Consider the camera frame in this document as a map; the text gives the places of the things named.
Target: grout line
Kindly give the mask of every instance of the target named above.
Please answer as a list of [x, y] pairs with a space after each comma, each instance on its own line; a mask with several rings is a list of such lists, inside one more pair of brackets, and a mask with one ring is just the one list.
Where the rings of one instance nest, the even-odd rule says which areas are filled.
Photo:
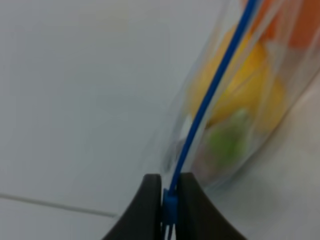
[[41, 201], [41, 200], [36, 200], [36, 199], [31, 199], [31, 198], [9, 195], [9, 194], [5, 194], [5, 193], [0, 193], [0, 199], [7, 199], [7, 200], [16, 201], [16, 202], [45, 206], [45, 207], [54, 208], [54, 209], [66, 210], [69, 212], [90, 214], [90, 215], [96, 215], [96, 216], [101, 216], [101, 217], [115, 218], [118, 216], [114, 212], [98, 211], [98, 210], [94, 210], [94, 209], [69, 206], [69, 205], [64, 205], [64, 204], [59, 204], [59, 203], [53, 203], [53, 202], [47, 202], [47, 201]]

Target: white tile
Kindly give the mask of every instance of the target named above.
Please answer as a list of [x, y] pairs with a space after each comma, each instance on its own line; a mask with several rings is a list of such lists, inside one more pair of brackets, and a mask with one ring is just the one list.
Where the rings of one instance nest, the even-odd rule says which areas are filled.
[[116, 212], [218, 2], [2, 0], [0, 193]]
[[100, 240], [111, 218], [0, 199], [0, 239]]
[[210, 192], [249, 239], [319, 239], [320, 75], [235, 179]]

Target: orange object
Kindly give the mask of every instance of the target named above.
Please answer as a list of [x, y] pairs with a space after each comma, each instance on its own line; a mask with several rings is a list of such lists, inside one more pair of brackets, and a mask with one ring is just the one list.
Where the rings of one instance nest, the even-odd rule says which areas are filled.
[[[241, 0], [245, 5], [248, 0]], [[252, 25], [252, 31], [254, 31], [260, 24], [265, 14], [269, 10], [270, 6], [275, 1], [279, 0], [263, 0], [262, 6], [256, 16]], [[275, 16], [273, 21], [269, 24], [265, 32], [263, 33], [261, 40], [275, 40], [277, 27], [281, 20], [283, 10], [292, 5], [295, 1], [285, 1], [279, 10], [279, 13]], [[297, 19], [294, 23], [291, 37], [288, 45], [293, 48], [307, 48], [312, 42], [316, 32], [320, 28], [320, 0], [302, 0]], [[317, 40], [317, 46], [320, 47], [320, 39]]]

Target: lemon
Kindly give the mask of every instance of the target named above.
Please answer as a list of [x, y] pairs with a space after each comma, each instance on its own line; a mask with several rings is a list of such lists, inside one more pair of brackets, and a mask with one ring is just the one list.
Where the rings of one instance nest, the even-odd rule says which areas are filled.
[[[215, 56], [190, 84], [187, 91], [187, 110], [193, 118], [226, 52], [234, 31], [235, 28], [232, 28], [226, 33]], [[243, 37], [229, 67], [235, 65], [250, 37], [248, 33]], [[265, 96], [265, 104], [262, 105], [262, 96], [266, 94], [267, 85], [269, 84], [267, 80], [273, 74], [267, 60], [268, 53], [266, 49], [259, 42], [256, 43], [217, 101], [213, 114], [208, 121], [209, 126], [225, 120], [239, 109], [247, 109], [252, 119], [255, 119], [260, 113], [256, 123], [256, 129], [259, 132], [272, 131], [279, 124], [286, 109], [286, 92], [278, 77], [275, 77], [268, 95]]]

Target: plastic bag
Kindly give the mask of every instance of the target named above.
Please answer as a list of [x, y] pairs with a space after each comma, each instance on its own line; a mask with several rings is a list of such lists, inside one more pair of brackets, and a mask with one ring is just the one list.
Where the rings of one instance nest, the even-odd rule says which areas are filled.
[[[148, 148], [149, 159], [167, 179], [173, 175], [246, 3], [223, 2], [206, 46], [155, 135], [153, 147]], [[316, 0], [262, 0], [258, 4], [183, 164], [182, 170], [193, 172], [204, 187], [230, 177], [259, 149], [318, 71], [319, 14]]]

